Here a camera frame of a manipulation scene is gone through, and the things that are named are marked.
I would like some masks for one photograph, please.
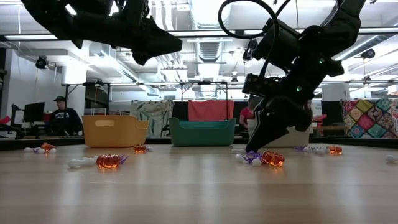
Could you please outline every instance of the wooden table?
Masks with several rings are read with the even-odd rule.
[[[230,147],[59,147],[55,156],[0,152],[0,223],[398,223],[398,166],[388,149],[342,156],[275,149],[285,167],[238,164]],[[68,169],[112,151],[119,170]]]

